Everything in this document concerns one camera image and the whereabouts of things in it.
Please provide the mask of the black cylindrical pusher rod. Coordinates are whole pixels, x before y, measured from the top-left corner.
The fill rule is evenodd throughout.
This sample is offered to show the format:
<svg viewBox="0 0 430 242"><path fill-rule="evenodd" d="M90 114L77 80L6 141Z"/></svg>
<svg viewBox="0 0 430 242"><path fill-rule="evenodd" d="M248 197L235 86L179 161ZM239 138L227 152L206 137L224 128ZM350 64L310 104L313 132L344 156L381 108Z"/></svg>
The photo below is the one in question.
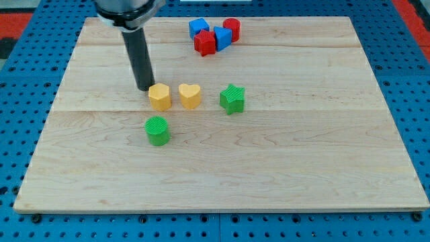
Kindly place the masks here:
<svg viewBox="0 0 430 242"><path fill-rule="evenodd" d="M155 83L153 68L144 35L144 30L122 32L128 58L134 74L136 86L141 91L148 91Z"/></svg>

